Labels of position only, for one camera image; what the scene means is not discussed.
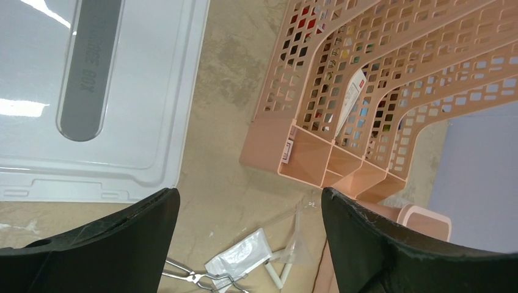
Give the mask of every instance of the gray label panel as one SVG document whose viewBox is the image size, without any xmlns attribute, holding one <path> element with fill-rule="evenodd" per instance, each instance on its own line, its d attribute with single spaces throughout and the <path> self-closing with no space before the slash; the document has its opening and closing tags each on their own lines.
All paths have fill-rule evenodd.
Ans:
<svg viewBox="0 0 518 293">
<path fill-rule="evenodd" d="M 61 113 L 68 139 L 93 139 L 103 116 L 104 97 L 122 0 L 83 0 Z"/>
</svg>

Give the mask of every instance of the storage organizer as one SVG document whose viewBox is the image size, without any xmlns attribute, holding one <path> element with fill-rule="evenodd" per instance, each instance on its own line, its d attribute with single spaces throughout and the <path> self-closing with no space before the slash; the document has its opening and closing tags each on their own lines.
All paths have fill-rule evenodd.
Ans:
<svg viewBox="0 0 518 293">
<path fill-rule="evenodd" d="M 240 161 L 366 201 L 401 190 L 422 128 L 516 100 L 509 95 L 518 73 L 516 6 L 290 1 Z M 337 129 L 348 82 L 359 70 L 367 81 Z M 497 84 L 502 90 L 491 98 L 465 98 L 471 90 L 485 97 L 481 89 Z M 454 100 L 464 104 L 446 102 L 463 93 Z M 450 111 L 443 112 L 446 105 Z"/>
</svg>

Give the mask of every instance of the beige floor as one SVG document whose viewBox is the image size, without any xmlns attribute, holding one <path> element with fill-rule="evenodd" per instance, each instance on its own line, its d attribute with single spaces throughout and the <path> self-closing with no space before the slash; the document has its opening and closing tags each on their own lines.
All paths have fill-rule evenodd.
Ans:
<svg viewBox="0 0 518 293">
<path fill-rule="evenodd" d="M 238 157 L 285 8 L 285 1 L 212 0 L 196 83 L 182 173 L 181 208 L 169 256 L 193 269 L 240 241 L 269 219 L 319 190 L 239 164 Z M 409 188 L 403 198 L 428 204 L 446 124 L 419 140 Z M 0 203 L 0 247 L 22 247 L 124 208 L 122 204 Z M 320 210 L 304 211 L 304 234 L 315 259 L 294 266 L 284 293 L 311 292 L 324 246 Z M 282 248 L 293 218 L 265 231 L 272 249 Z M 264 268 L 241 282 L 251 292 L 277 292 Z M 206 292 L 163 278 L 160 293 Z"/>
</svg>

